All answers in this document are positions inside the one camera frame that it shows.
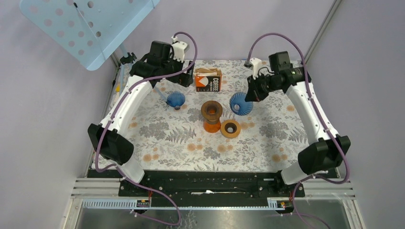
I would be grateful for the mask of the orange coffee filter box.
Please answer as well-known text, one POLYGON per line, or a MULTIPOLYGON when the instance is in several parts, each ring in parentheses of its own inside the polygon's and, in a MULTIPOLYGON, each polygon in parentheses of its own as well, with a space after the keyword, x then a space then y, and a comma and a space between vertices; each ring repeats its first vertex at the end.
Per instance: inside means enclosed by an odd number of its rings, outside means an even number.
POLYGON ((219 92, 222 86, 222 71, 219 68, 198 68, 194 71, 197 92, 219 92))

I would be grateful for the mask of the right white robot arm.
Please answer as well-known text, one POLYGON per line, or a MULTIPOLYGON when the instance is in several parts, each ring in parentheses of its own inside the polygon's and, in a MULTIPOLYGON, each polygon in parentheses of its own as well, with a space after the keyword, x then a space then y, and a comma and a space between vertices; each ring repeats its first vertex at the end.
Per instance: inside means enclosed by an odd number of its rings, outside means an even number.
POLYGON ((261 73, 265 65, 258 58, 245 62, 252 70, 248 77, 247 102, 263 101, 270 92, 283 91, 293 103, 304 126, 309 146, 298 154, 293 165, 281 170, 281 179, 274 183, 275 193, 285 197, 293 184, 306 177, 339 167, 351 145, 348 136, 342 136, 326 117, 313 84, 304 67, 294 67, 288 52, 269 56, 271 72, 261 73))

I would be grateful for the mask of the blue glass dripper cone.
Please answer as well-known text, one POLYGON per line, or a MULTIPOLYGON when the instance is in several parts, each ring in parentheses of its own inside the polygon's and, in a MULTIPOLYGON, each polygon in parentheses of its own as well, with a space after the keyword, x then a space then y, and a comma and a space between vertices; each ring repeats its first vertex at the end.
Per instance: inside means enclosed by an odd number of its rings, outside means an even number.
POLYGON ((253 102, 246 102, 246 93, 237 92, 232 95, 229 106, 236 115, 247 115, 253 110, 253 102))

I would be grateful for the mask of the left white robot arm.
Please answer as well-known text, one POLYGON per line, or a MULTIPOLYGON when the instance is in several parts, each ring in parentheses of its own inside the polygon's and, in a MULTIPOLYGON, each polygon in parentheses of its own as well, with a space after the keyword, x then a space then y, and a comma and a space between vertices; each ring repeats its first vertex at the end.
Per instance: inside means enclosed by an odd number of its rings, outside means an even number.
POLYGON ((192 84, 193 68, 183 72, 188 49, 188 43, 178 40, 171 44, 153 41, 149 52, 132 65, 125 88, 110 112, 99 124, 91 124, 87 130, 97 155, 111 161, 126 179, 132 180, 129 188, 136 196, 146 194, 148 184, 143 180, 144 170, 133 158, 134 146, 125 138, 128 126, 161 78, 184 87, 192 84))

